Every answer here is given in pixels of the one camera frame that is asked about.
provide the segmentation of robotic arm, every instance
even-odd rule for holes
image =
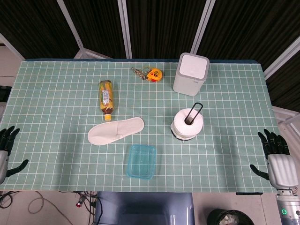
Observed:
[[[282,225],[300,225],[300,197],[293,194],[299,184],[295,162],[282,136],[266,129],[264,132],[267,138],[260,132],[258,136],[262,141],[269,173],[259,171],[252,164],[250,168],[278,190],[276,200]]]
[[[0,184],[3,183],[6,177],[10,177],[23,170],[28,163],[26,159],[17,168],[8,170],[9,156],[14,145],[15,137],[20,131],[20,129],[14,130],[14,128],[15,127],[12,126],[7,130],[3,129],[0,131]]]

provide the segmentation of white box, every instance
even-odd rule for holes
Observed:
[[[203,56],[183,53],[176,70],[173,90],[195,96],[206,80],[210,61]]]

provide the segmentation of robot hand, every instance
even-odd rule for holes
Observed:
[[[28,163],[26,159],[17,168],[8,170],[9,155],[13,148],[15,137],[20,131],[20,129],[14,130],[14,128],[15,127],[12,126],[7,130],[3,129],[0,131],[0,184],[6,177],[10,177],[23,170]]]
[[[262,141],[262,148],[267,159],[268,172],[259,171],[254,165],[250,165],[251,170],[258,176],[269,180],[271,185],[278,190],[295,188],[298,185],[296,166],[287,146],[285,139],[270,133],[264,129],[265,136],[258,132]]]

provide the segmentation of gray chair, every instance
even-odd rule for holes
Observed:
[[[195,225],[191,193],[98,192],[101,225]],[[97,201],[95,224],[101,207]]]

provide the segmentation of yellow bottle cap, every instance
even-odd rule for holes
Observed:
[[[105,119],[105,121],[111,121],[111,119],[112,119],[111,114],[105,114],[104,119]]]

